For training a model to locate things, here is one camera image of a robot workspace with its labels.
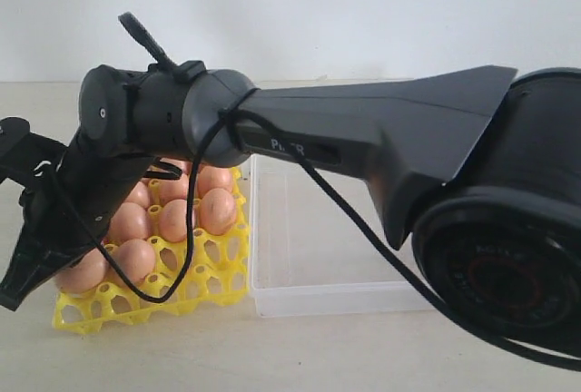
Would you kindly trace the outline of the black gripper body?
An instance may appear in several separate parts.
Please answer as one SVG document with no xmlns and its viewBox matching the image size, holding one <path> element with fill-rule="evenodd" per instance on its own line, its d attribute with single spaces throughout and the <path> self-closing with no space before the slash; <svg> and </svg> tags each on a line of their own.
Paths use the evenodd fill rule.
<svg viewBox="0 0 581 392">
<path fill-rule="evenodd" d="M 95 155 L 19 156 L 25 190 L 17 268 L 60 270 L 109 229 L 109 160 Z"/>
</svg>

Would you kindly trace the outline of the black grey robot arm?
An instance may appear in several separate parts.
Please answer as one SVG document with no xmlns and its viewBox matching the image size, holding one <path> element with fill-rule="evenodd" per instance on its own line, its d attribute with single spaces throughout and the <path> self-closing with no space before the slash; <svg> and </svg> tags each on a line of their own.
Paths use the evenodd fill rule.
<svg viewBox="0 0 581 392">
<path fill-rule="evenodd" d="M 254 153 L 368 185 L 389 262 L 467 332 L 523 358 L 580 368 L 580 72 L 487 65 L 418 80 L 259 89 L 200 62 L 92 69 L 62 144 L 1 122 L 1 175 L 24 225 L 1 283 L 17 309 L 104 236 L 162 157 L 230 168 Z"/>
</svg>

